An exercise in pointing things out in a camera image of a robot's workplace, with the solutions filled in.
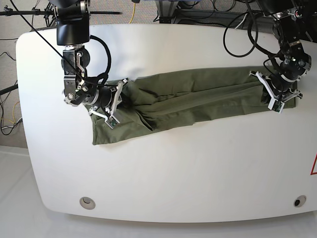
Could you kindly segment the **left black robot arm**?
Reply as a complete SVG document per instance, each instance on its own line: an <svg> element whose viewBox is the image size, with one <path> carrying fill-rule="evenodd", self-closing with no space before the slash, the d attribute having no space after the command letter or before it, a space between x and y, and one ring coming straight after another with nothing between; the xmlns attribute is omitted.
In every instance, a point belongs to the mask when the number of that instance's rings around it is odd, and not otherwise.
<svg viewBox="0 0 317 238"><path fill-rule="evenodd" d="M276 104L301 97L292 85L311 69L311 56L305 53L300 40L300 32L289 11L294 8L290 0L257 1L264 16L273 17L274 35L278 40L279 52L268 55L275 72L267 80L266 90L277 99Z"/></svg>

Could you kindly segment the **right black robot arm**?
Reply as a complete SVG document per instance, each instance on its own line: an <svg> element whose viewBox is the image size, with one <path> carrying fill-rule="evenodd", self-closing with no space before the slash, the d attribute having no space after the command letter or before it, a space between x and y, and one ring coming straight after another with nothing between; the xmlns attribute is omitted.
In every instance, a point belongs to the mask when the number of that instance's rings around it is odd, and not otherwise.
<svg viewBox="0 0 317 238"><path fill-rule="evenodd" d="M63 46L61 66L64 71L64 101L72 106L89 105L105 111L115 110L121 103L124 82L108 85L112 58L107 44L90 33L90 2L88 0L52 0L56 17L56 41ZM106 52L106 69L89 77L90 54L85 43L99 42Z"/></svg>

